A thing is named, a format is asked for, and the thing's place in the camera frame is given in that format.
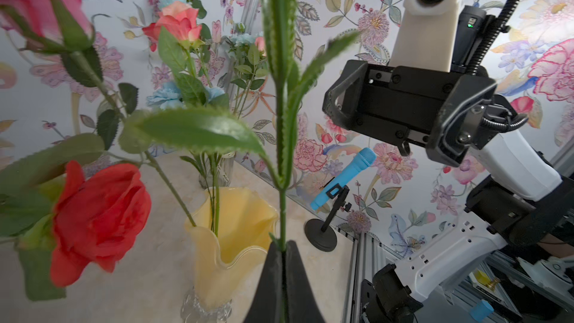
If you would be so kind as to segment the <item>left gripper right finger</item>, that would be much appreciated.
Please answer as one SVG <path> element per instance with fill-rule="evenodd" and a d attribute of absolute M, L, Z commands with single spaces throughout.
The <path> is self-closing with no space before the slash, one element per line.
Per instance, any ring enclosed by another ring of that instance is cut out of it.
<path fill-rule="evenodd" d="M 283 254 L 283 300 L 286 322 L 325 322 L 295 241 L 287 242 Z"/>

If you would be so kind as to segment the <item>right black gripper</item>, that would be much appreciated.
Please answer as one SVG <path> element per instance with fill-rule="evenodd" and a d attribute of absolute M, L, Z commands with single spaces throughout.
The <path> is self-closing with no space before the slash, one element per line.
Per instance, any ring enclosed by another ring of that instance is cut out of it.
<path fill-rule="evenodd" d="M 481 76 L 350 60 L 326 91 L 322 111 L 333 123 L 428 158 L 462 163 L 496 82 Z"/>

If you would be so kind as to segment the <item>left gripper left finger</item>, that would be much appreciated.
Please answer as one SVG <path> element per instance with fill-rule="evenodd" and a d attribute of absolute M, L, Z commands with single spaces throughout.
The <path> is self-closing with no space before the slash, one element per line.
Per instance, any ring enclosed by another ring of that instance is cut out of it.
<path fill-rule="evenodd" d="M 283 256 L 277 244 L 272 242 L 244 323 L 279 322 L 282 302 Z"/>

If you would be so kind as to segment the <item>yellow ruffled glass vase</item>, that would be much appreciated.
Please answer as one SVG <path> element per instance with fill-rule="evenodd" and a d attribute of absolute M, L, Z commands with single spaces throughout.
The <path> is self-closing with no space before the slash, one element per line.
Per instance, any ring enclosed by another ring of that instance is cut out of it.
<path fill-rule="evenodd" d="M 184 322 L 226 322 L 233 294 L 258 265 L 264 263 L 278 211 L 249 188 L 219 189 L 219 221 L 215 224 L 209 190 L 191 214 L 195 226 L 185 229 L 193 248 L 193 282 L 185 294 Z"/>

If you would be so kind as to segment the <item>red rose stem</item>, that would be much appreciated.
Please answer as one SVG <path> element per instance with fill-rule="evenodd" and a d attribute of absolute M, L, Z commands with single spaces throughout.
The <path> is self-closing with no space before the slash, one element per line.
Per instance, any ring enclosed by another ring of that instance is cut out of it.
<path fill-rule="evenodd" d="M 85 133 L 1 159 L 1 239 L 18 255 L 28 300 L 64 298 L 89 264 L 113 272 L 146 225 L 152 200 L 136 165 L 85 173 L 104 151 Z"/>

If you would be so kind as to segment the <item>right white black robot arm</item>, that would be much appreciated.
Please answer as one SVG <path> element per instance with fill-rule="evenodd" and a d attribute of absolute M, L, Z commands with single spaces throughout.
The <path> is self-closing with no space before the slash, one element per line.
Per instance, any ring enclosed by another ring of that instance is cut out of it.
<path fill-rule="evenodd" d="M 324 96 L 338 126 L 398 148 L 423 147 L 450 167 L 473 155 L 488 171 L 456 223 L 421 251 L 362 285 L 362 322 L 412 322 L 428 296 L 457 283 L 493 251 L 538 243 L 573 206 L 573 181 L 524 139 L 527 116 L 496 93 L 479 67 L 520 0 L 498 16 L 462 0 L 404 0 L 386 66 L 350 60 Z"/>

